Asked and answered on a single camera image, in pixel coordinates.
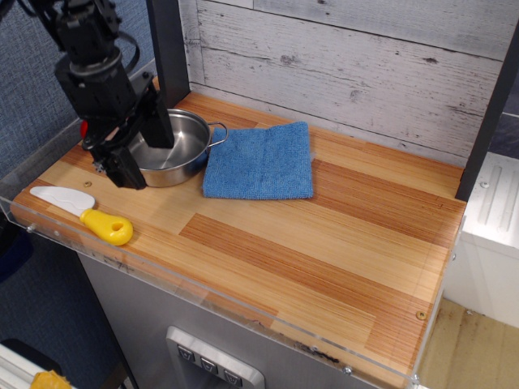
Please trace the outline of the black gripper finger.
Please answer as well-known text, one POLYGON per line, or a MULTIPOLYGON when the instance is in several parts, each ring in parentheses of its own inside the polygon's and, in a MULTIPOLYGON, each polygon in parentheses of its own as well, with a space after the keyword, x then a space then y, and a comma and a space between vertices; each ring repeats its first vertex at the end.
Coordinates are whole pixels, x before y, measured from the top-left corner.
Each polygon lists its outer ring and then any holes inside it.
POLYGON ((146 96, 143 100, 143 118, 144 124, 140 133, 149 147, 174 147, 169 112, 160 96, 146 96))
POLYGON ((147 184, 135 159, 127 147, 104 149, 95 147, 91 150, 94 165, 98 172, 106 176, 117 187, 144 189, 147 184))

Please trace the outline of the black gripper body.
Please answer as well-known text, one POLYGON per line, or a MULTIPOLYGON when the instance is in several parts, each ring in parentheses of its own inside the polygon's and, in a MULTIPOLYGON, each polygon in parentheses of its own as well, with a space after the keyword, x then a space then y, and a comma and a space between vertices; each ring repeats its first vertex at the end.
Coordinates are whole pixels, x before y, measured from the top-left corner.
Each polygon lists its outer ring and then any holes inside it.
POLYGON ((120 61, 79 66, 61 60, 54 73, 78 116, 88 122, 87 150, 129 145, 141 134, 143 100, 148 95, 160 96, 148 73, 131 80, 120 61))

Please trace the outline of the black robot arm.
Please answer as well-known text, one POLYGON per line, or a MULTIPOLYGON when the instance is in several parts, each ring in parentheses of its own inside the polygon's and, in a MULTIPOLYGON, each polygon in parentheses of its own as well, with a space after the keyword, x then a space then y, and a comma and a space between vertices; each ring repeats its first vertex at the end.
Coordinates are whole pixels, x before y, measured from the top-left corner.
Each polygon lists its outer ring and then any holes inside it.
POLYGON ((94 165, 118 187, 147 186, 130 145, 137 135, 149 147, 171 149, 174 136, 169 114, 152 76, 144 72, 130 79, 139 61, 122 63, 117 39, 135 39, 120 30, 111 1, 31 1, 25 12, 37 17, 64 52, 54 68, 62 90, 82 119, 83 147, 94 165))

